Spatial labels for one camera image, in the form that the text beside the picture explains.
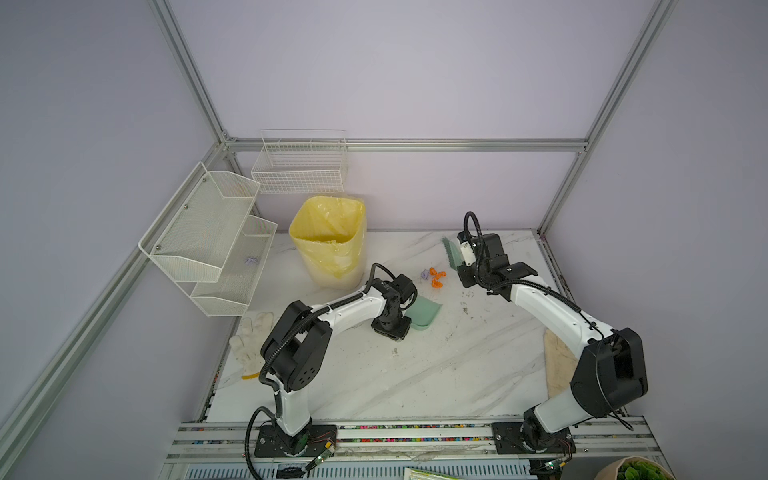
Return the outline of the green plastic dustpan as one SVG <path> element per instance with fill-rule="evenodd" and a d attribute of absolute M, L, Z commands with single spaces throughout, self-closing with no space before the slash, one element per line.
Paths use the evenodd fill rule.
<path fill-rule="evenodd" d="M 405 310 L 405 315 L 410 318 L 412 329 L 426 330 L 438 316 L 441 307 L 441 304 L 428 298 L 418 297 Z"/>

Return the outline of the green hand brush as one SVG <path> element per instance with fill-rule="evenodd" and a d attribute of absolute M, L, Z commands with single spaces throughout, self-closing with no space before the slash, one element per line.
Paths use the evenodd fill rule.
<path fill-rule="evenodd" d="M 446 250 L 449 267 L 452 270 L 457 271 L 458 267 L 463 263 L 463 256 L 460 248 L 447 237 L 442 238 L 442 244 Z"/>

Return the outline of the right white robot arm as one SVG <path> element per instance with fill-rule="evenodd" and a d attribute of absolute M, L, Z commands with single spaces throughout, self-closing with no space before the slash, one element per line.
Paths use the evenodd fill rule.
<path fill-rule="evenodd" d="M 597 320 L 527 263 L 510 263 L 498 235 L 463 231 L 457 239 L 457 272 L 464 287 L 479 286 L 526 310 L 577 358 L 566 389 L 524 413 L 520 439 L 525 449 L 542 452 L 570 427 L 613 415 L 647 394 L 643 343 L 634 330 Z"/>

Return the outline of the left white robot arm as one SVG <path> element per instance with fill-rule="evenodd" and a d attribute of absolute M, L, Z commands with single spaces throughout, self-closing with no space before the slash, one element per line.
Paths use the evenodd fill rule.
<path fill-rule="evenodd" d="M 400 341 L 411 326 L 405 311 L 417 298 L 414 282 L 399 275 L 372 278 L 360 290 L 326 304 L 289 304 L 260 350 L 264 365 L 259 382 L 273 390 L 274 422 L 282 433 L 295 437 L 310 425 L 305 389 L 319 374 L 333 336 L 368 324 Z"/>

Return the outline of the orange purple scraps back cluster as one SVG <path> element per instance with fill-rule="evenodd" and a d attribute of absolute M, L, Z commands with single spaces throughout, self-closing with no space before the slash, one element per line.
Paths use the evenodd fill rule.
<path fill-rule="evenodd" d="M 420 273 L 420 276 L 424 281 L 428 281 L 432 288 L 442 289 L 444 287 L 443 281 L 447 277 L 447 272 L 435 268 L 428 268 L 424 269 Z"/>

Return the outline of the cream trash bin yellow liner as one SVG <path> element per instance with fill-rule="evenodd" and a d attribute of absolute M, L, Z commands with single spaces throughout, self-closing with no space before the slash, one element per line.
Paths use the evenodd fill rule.
<path fill-rule="evenodd" d="M 298 210 L 289 235 L 317 285 L 351 290 L 366 262 L 366 207 L 351 197 L 313 196 Z"/>

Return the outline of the beige cloth rag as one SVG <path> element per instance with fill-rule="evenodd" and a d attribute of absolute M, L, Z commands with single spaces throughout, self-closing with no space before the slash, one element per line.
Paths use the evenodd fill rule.
<path fill-rule="evenodd" d="M 569 389 L 578 360 L 551 330 L 544 334 L 546 387 L 549 398 Z"/>

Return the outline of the white cotton work glove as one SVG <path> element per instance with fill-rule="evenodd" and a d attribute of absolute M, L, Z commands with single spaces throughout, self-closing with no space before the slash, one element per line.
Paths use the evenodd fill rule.
<path fill-rule="evenodd" d="M 241 364 L 242 380 L 256 379 L 265 360 L 261 347 L 274 326 L 273 312 L 247 312 L 241 317 L 237 333 L 229 339 L 230 350 Z"/>

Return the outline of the white mesh shelf lower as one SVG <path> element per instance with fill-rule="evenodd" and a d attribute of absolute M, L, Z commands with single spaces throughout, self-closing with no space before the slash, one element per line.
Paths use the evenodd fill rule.
<path fill-rule="evenodd" d="M 226 260 L 219 280 L 198 283 L 191 300 L 207 317 L 238 317 L 248 310 L 262 275 L 277 224 L 249 215 Z M 247 257 L 258 257 L 255 265 Z"/>

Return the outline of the white mesh shelf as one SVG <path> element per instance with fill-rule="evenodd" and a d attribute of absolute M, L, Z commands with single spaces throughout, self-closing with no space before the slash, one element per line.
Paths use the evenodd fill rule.
<path fill-rule="evenodd" d="M 254 206 L 260 184 L 199 163 L 138 243 L 175 283 L 215 283 Z"/>
<path fill-rule="evenodd" d="M 249 215 L 226 260 L 219 280 L 198 283 L 191 300 L 207 317 L 238 317 L 248 310 L 262 275 L 277 224 Z M 255 265 L 247 257 L 258 257 Z"/>

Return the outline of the white mesh shelf upper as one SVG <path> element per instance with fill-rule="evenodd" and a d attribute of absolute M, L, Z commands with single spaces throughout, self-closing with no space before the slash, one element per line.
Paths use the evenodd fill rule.
<path fill-rule="evenodd" d="M 199 163 L 138 243 L 175 283 L 215 283 L 254 206 L 260 184 Z"/>

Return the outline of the green plant in pot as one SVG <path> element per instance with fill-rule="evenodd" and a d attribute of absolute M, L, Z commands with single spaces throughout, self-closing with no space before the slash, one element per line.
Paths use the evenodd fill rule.
<path fill-rule="evenodd" d="M 660 464 L 644 457 L 626 457 L 600 470 L 595 480 L 674 480 Z"/>

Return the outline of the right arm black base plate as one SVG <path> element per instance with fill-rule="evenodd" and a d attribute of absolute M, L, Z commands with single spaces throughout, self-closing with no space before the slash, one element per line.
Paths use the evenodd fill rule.
<path fill-rule="evenodd" d="M 492 436 L 498 454 L 565 454 L 575 451 L 568 428 L 555 433 L 547 432 L 530 408 L 521 421 L 502 421 L 491 424 Z"/>

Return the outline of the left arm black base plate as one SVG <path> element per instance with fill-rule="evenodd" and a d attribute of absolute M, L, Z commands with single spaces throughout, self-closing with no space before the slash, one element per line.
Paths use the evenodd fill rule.
<path fill-rule="evenodd" d="M 256 458 L 316 457 L 335 445 L 338 427 L 333 424 L 308 423 L 296 435 L 290 436 L 272 421 L 258 429 L 252 453 Z"/>

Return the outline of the aluminium front rail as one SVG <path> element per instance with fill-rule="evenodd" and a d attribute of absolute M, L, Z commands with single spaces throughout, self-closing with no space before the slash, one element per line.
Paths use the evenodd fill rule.
<path fill-rule="evenodd" d="M 309 473 L 311 479 L 402 479 L 408 468 L 460 479 L 531 479 L 534 466 L 566 459 L 567 478 L 592 479 L 623 458 L 669 465 L 643 417 L 622 426 L 588 420 L 570 430 L 571 446 L 558 453 L 501 454 L 494 419 L 338 422 L 335 452 Z M 248 479 L 245 423 L 185 423 L 160 471 L 162 479 Z"/>

